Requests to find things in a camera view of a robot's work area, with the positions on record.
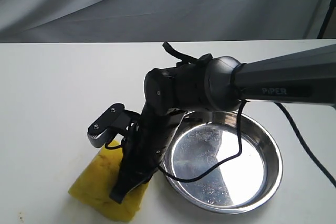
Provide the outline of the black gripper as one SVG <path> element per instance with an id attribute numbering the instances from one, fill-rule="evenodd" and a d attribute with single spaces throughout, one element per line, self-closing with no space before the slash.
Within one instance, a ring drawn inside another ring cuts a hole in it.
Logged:
<path id="1" fill-rule="evenodd" d="M 145 103 L 140 119 L 127 139 L 110 199 L 121 204 L 128 193 L 150 181 L 184 115 L 185 111 L 180 109 L 158 115 L 152 106 Z"/>

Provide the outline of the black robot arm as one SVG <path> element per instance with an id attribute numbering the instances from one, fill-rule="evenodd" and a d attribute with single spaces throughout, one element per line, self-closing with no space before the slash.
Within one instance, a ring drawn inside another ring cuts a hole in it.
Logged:
<path id="1" fill-rule="evenodd" d="M 110 193 L 117 203 L 151 179 L 188 111 L 230 112 L 253 100 L 335 106 L 335 45 L 252 63 L 209 54 L 193 58 L 167 42 L 163 48 L 179 61 L 145 76 L 145 104 Z"/>

